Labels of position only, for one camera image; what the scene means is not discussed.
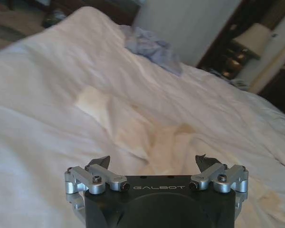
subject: carpet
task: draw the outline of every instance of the carpet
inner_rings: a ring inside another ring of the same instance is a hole
[[[27,36],[41,32],[45,12],[14,0],[14,10],[9,10],[6,0],[0,0],[0,49]]]

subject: lamp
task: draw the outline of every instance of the lamp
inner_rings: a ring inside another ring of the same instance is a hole
[[[271,30],[269,28],[255,23],[232,41],[247,49],[255,58],[260,59],[270,37]]]

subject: blue cloth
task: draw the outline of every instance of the blue cloth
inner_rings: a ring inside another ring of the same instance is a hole
[[[139,27],[132,29],[130,26],[121,25],[125,34],[125,47],[132,53],[142,55],[166,69],[167,71],[181,76],[182,68],[178,55],[176,55],[169,43],[158,39],[153,32]]]

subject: wall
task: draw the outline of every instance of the wall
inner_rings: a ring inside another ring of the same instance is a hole
[[[285,48],[285,18],[280,22],[273,33],[277,34],[277,36],[271,38],[261,59],[250,60],[238,75],[239,78],[244,79],[252,87],[259,77],[264,77],[264,71],[270,67],[274,59],[279,56],[281,51]]]
[[[147,0],[134,23],[170,42],[195,66],[241,0]]]

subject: white bedsheet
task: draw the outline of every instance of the white bedsheet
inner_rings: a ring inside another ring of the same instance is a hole
[[[198,173],[196,154],[245,165],[249,199],[236,227],[285,227],[285,115],[193,67],[182,65],[177,78],[123,41],[107,16],[82,8],[0,52],[0,228],[83,227],[65,200],[67,167],[104,155],[119,174],[148,165],[148,157],[115,145],[75,106],[87,86],[131,101],[157,121],[189,124],[191,148],[173,164],[175,174]]]

